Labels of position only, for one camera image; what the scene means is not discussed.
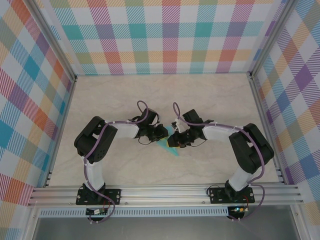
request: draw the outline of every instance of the black mounting plate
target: black mounting plate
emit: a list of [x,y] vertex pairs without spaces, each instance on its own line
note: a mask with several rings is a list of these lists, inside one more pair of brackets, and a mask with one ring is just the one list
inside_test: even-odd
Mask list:
[[210,187],[207,191],[210,196],[211,204],[246,204],[247,199],[250,204],[255,202],[254,192],[251,187],[246,187],[237,193],[238,197],[234,201],[231,201],[226,195],[225,187]]
[[[101,192],[103,195],[111,198],[115,205],[120,204],[120,199],[121,199],[121,189],[104,189],[103,192]],[[89,197],[86,191],[80,187],[77,193],[77,198],[75,201],[76,205],[107,205],[108,206],[108,201],[105,202],[105,198],[99,197],[100,200],[97,200],[97,198],[93,199],[92,197]]]

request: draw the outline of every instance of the white marble table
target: white marble table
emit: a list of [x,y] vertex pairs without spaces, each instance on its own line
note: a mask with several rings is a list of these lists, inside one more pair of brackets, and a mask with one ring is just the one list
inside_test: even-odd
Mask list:
[[[154,74],[81,76],[55,161],[50,186],[81,185],[83,161],[74,140],[94,116],[108,121],[140,115],[136,106],[144,100],[169,126],[176,118],[172,103],[181,114],[195,109],[205,121],[243,126],[262,124],[244,73],[239,74]],[[156,143],[141,145],[137,139],[115,139],[103,159],[103,176],[108,185],[224,183],[238,164],[229,143],[207,141],[199,147],[178,149],[179,156]],[[272,161],[259,182],[277,182]]]

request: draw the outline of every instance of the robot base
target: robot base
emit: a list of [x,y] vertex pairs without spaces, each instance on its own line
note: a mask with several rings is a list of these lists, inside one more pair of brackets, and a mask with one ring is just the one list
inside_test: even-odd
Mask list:
[[[98,191],[99,193],[109,197],[115,203],[115,205],[120,204],[121,199],[121,189],[106,189],[106,184],[103,185]],[[109,202],[96,194],[90,188],[88,188],[85,184],[79,188],[76,201],[76,205],[108,205]]]
[[253,204],[255,202],[254,192],[251,187],[246,187],[237,192],[237,197],[233,201],[227,196],[225,187],[210,187],[208,189],[211,204]]

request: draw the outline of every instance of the teal object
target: teal object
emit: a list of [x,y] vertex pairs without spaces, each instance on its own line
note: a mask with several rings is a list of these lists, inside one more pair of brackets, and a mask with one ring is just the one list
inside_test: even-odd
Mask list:
[[[174,130],[173,130],[172,126],[166,126],[165,128],[168,130],[169,136],[174,134]],[[162,148],[167,150],[169,153],[172,153],[175,156],[179,156],[179,153],[175,147],[168,147],[167,146],[167,139],[168,139],[167,137],[164,139],[161,139],[161,140],[157,141],[156,144],[158,144],[159,146],[161,146]]]

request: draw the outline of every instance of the colorful plaid backdrop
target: colorful plaid backdrop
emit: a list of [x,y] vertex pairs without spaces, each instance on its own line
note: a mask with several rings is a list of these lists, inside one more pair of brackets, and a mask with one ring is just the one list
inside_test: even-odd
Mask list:
[[22,0],[0,0],[0,240],[46,177],[71,85]]
[[280,158],[320,236],[320,0],[300,0],[257,84]]
[[37,2],[74,69],[98,75],[247,72],[281,0]]

